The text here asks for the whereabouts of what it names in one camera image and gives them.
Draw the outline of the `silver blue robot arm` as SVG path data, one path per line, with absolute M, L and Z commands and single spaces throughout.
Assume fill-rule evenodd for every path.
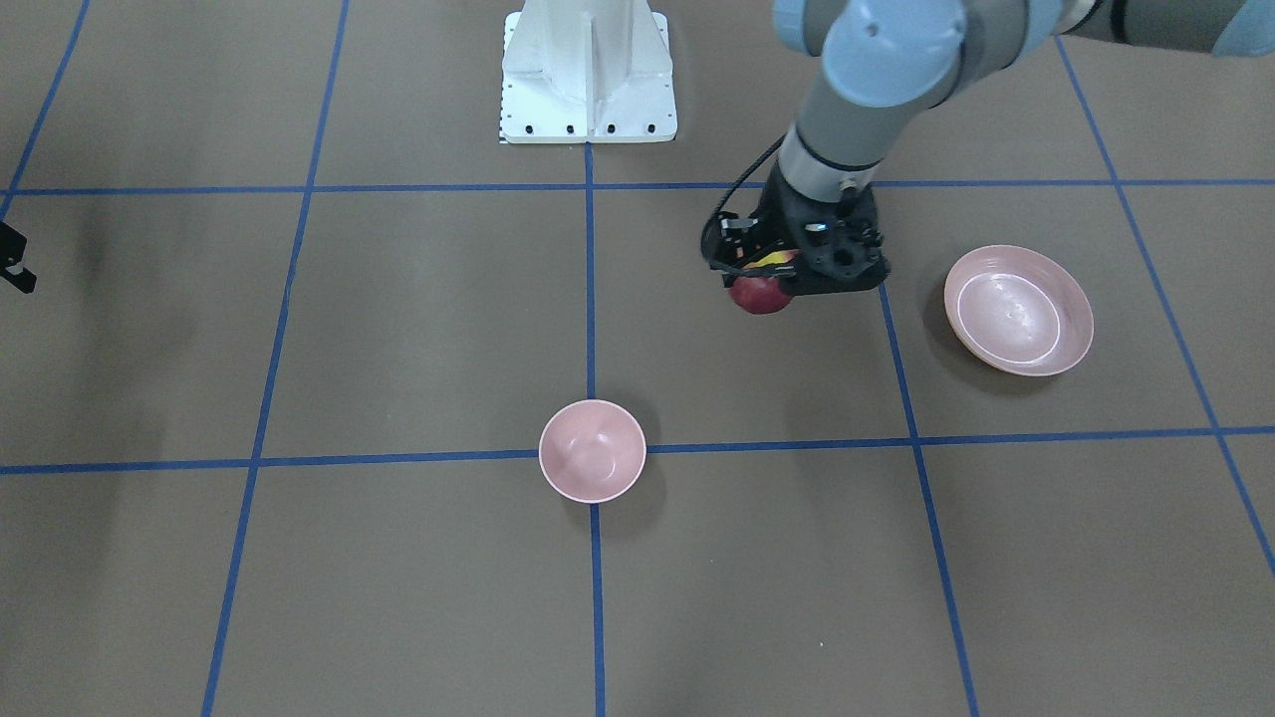
M 776 1 L 789 48 L 820 68 L 759 203 L 759 254 L 794 251 L 785 296 L 868 291 L 890 270 L 873 174 L 915 115 L 1011 68 L 1046 40 L 1207 54 L 1272 51 L 1270 1 Z

